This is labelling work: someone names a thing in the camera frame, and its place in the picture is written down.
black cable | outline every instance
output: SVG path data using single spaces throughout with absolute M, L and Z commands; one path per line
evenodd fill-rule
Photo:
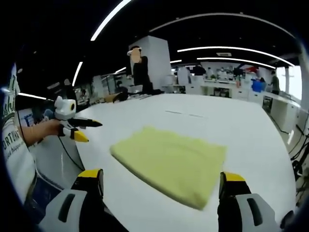
M 306 143 L 307 139 L 309 138 L 308 136 L 309 136 L 309 133 L 306 135 L 306 138 L 305 138 L 300 150 L 291 158 L 291 160 L 295 160 L 300 155 L 301 151 L 305 148 L 305 146 L 308 144 L 308 143 Z
M 297 158 L 300 156 L 302 150 L 303 150 L 308 144 L 309 144 L 309 142 L 307 142 L 306 144 L 304 144 L 304 145 L 300 148 L 300 150 L 291 158 L 291 160 L 297 159 Z
M 78 167 L 82 172 L 84 171 L 84 169 L 82 169 L 72 158 L 71 156 L 69 155 L 68 151 L 66 150 L 66 148 L 64 147 L 64 144 L 62 142 L 62 140 L 60 139 L 60 137 L 58 136 L 58 139 L 60 140 L 62 146 L 63 146 L 63 149 L 66 151 L 68 157 L 70 158 L 70 160 L 76 165 L 76 167 Z
M 304 128 L 303 128 L 303 130 L 301 131 L 299 140 L 298 140 L 298 142 L 295 144 L 295 146 L 292 148 L 292 150 L 289 152 L 289 154 L 290 154 L 290 153 L 295 149 L 295 147 L 299 144 L 299 142 L 300 142 L 300 140 L 301 140 L 301 137 L 303 137 L 303 135 L 304 135 L 304 130 L 305 130 L 305 128 L 306 128 L 306 123 L 307 123 L 307 120 L 308 120 L 308 116 L 309 116 L 309 111 L 307 111 L 307 118 L 306 118 L 306 121 L 305 121 Z

white table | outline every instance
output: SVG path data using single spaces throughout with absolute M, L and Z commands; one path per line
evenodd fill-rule
M 223 170 L 243 176 L 274 209 L 276 221 L 295 208 L 295 179 L 280 134 L 261 107 L 209 96 L 163 94 L 99 104 L 78 116 L 100 121 L 77 143 L 86 169 L 104 170 L 104 202 L 130 232 L 218 231 L 218 181 L 203 211 L 182 205 L 139 180 L 110 152 L 111 145 L 145 125 L 228 147 Z
M 297 114 L 301 110 L 301 106 L 290 99 L 273 93 L 262 92 L 261 94 L 272 98 L 271 117 L 282 132 L 290 133 L 296 125 Z

person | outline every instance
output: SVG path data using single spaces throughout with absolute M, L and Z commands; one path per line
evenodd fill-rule
M 208 79 L 214 78 L 213 70 L 211 69 L 211 67 L 208 67 L 207 69 L 207 78 Z
M 198 64 L 198 65 L 194 66 L 193 72 L 194 72 L 195 75 L 202 76 L 206 73 L 206 70 L 200 64 Z
M 86 92 L 85 89 L 82 89 L 82 98 L 83 98 L 84 100 L 87 100 L 87 99 L 88 99 L 88 94 L 87 94 L 87 92 Z
M 276 76 L 275 71 L 271 71 L 271 86 L 272 86 L 272 93 L 279 95 L 280 87 L 279 87 L 279 78 Z
M 127 100 L 130 95 L 134 95 L 133 93 L 129 93 L 126 87 L 122 86 L 122 81 L 117 81 L 115 94 L 117 95 L 114 97 L 113 103 L 117 100 L 119 100 L 120 102 L 123 102 Z
M 51 119 L 31 127 L 20 126 L 18 112 L 15 110 L 15 98 L 20 92 L 15 64 L 9 78 L 2 113 L 2 151 L 18 198 L 30 217 L 38 224 L 44 217 L 47 204 L 60 191 L 37 174 L 28 147 L 46 136 L 58 135 L 60 122 Z
M 260 78 L 260 82 L 262 83 L 262 91 L 265 91 L 265 89 L 266 89 L 266 82 L 265 82 L 265 79 L 264 78 Z
M 152 94 L 153 84 L 148 75 L 148 58 L 141 56 L 141 47 L 133 46 L 128 51 L 127 55 L 131 57 L 134 62 L 133 65 L 133 79 L 134 85 L 142 85 L 142 94 Z

ceiling light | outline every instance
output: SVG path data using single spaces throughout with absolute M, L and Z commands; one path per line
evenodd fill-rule
M 119 72 L 121 72 L 121 71 L 123 71 L 125 69 L 126 69 L 126 67 L 123 67 L 122 69 L 117 70 L 114 74 L 117 74 L 117 73 L 119 73 Z
M 39 96 L 27 94 L 27 93 L 18 93 L 18 95 L 25 96 L 25 97 L 30 97 L 30 98 L 42 99 L 42 100 L 46 100 L 47 99 L 47 98 L 43 98 L 43 97 L 39 97 Z
M 101 25 L 98 27 L 96 32 L 93 34 L 91 37 L 91 41 L 96 40 L 97 36 L 101 33 L 103 28 L 111 21 L 111 19 L 122 9 L 124 8 L 128 3 L 130 3 L 132 0 L 123 0 L 121 3 L 119 3 L 113 10 L 112 12 L 109 13 L 109 15 L 103 20 Z
M 283 30 L 285 33 L 287 33 L 288 35 L 290 35 L 291 37 L 295 38 L 294 35 L 292 35 L 290 32 L 288 32 L 287 30 L 285 30 L 284 28 L 282 27 L 279 27 L 278 25 L 274 24 L 274 23 L 271 23 L 269 21 L 266 21 L 264 19 L 261 19 L 261 18 L 258 18 L 258 17 L 254 17 L 254 16 L 251 16 L 251 15 L 247 15 L 247 14 L 236 14 L 236 13 L 205 13 L 205 14 L 195 14 L 195 15 L 191 15 L 191 16 L 187 16 L 187 17 L 183 17 L 183 18 L 180 18 L 180 19 L 175 19 L 173 21 L 170 21 L 170 22 L 167 22 L 165 24 L 162 24 L 161 26 L 158 26 L 156 28 L 153 28 L 151 29 L 149 32 L 154 32 L 155 30 L 158 30 L 162 27 L 165 27 L 165 26 L 168 26 L 168 25 L 171 25 L 173 23 L 177 23 L 177 22 L 180 22 L 180 21 L 184 21 L 184 20 L 187 20 L 187 19 L 192 19 L 192 18 L 199 18 L 199 17 L 206 17 L 206 16 L 214 16 L 214 15 L 224 15 L 224 16 L 238 16 L 238 17 L 244 17 L 244 18 L 250 18 L 250 19 L 254 19 L 254 20 L 258 20 L 260 22 L 264 22 L 264 23 L 267 23 L 267 24 L 270 24 L 276 28 L 279 28 L 280 30 Z
M 294 64 L 280 58 L 280 57 L 277 57 L 277 56 L 274 56 L 272 54 L 269 54 L 269 53 L 266 53 L 266 52 L 261 52 L 261 51 L 257 51 L 257 50 L 253 50 L 253 49 L 248 49 L 248 48 L 242 48 L 242 47 L 225 47 L 225 46 L 210 46 L 210 47 L 192 47 L 192 48 L 187 48 L 187 49 L 181 49 L 181 50 L 178 50 L 177 52 L 185 52 L 185 51 L 192 51 L 192 50 L 199 50 L 199 49 L 213 49 L 213 48 L 216 48 L 216 49 L 236 49 L 236 50 L 242 50 L 242 51 L 249 51 L 249 52 L 256 52 L 256 53 L 260 53 L 260 54 L 263 54 L 263 55 L 266 55 L 266 56 L 269 56 L 269 57 L 273 57 L 275 59 L 278 59 L 278 60 L 281 60 L 291 66 L 295 66 Z
M 2 88 L 1 88 L 1 91 L 2 91 L 3 93 L 10 93 L 10 90 L 8 90 L 8 89 L 5 88 L 5 87 L 2 87 Z
M 47 89 L 56 88 L 56 87 L 59 86 L 59 85 L 60 85 L 60 83 L 57 82 L 57 83 L 54 83 L 54 84 L 52 84 L 51 86 L 47 87 Z
M 76 69 L 76 72 L 75 72 L 75 76 L 74 76 L 74 79 L 73 79 L 73 83 L 72 83 L 72 86 L 75 85 L 75 81 L 76 81 L 76 78 L 77 78 L 77 75 L 78 75 L 78 72 L 79 70 L 81 69 L 81 66 L 82 66 L 83 62 L 79 62 L 78 66 L 77 66 L 77 69 Z
M 272 69 L 276 69 L 273 66 L 270 66 L 268 64 L 263 64 L 263 63 L 259 63 L 259 62 L 255 62 L 255 61 L 251 61 L 251 60 L 246 60 L 246 59 L 235 59 L 235 58 L 223 58 L 223 57 L 206 57 L 206 58 L 197 58 L 197 59 L 225 59 L 225 60 L 235 60 L 235 61 L 241 61 L 241 62 L 247 62 L 247 63 L 253 63 L 253 64 L 259 64 L 259 65 L 263 65 Z
M 172 64 L 172 63 L 177 63 L 177 62 L 181 62 L 182 60 L 181 59 L 179 59 L 179 60 L 173 60 L 173 61 L 171 61 L 170 63 Z

folded towel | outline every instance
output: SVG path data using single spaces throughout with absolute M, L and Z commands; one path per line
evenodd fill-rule
M 220 177 L 225 153 L 224 146 L 150 127 L 111 146 L 111 154 L 138 178 L 199 210 Z

